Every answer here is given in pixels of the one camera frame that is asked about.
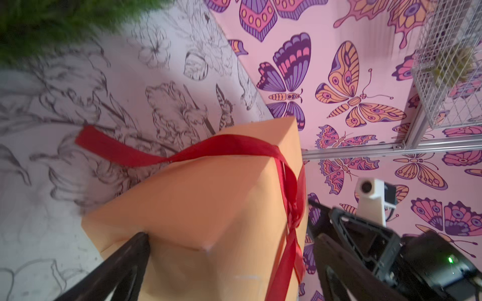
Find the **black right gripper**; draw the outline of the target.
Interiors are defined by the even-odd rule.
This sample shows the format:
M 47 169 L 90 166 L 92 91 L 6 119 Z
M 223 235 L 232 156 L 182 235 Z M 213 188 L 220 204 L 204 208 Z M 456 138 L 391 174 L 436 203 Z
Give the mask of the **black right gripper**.
M 308 204 L 310 239 L 328 235 L 377 279 L 395 282 L 393 266 L 400 252 L 400 236 L 396 232 L 343 209 L 326 207 L 315 199 L 309 199 Z

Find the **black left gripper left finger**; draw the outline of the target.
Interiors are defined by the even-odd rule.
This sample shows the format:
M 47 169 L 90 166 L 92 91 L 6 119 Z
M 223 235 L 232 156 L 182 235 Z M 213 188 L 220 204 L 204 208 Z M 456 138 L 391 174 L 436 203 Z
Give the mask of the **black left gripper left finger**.
M 56 300 L 138 300 L 150 253 L 148 234 L 139 232 Z

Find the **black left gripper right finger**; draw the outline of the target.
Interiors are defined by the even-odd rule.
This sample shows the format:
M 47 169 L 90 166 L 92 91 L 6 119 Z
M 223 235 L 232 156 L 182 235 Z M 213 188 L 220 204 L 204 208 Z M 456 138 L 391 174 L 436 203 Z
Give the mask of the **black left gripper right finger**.
M 326 234 L 315 238 L 314 255 L 325 300 L 405 300 L 377 280 L 360 262 Z

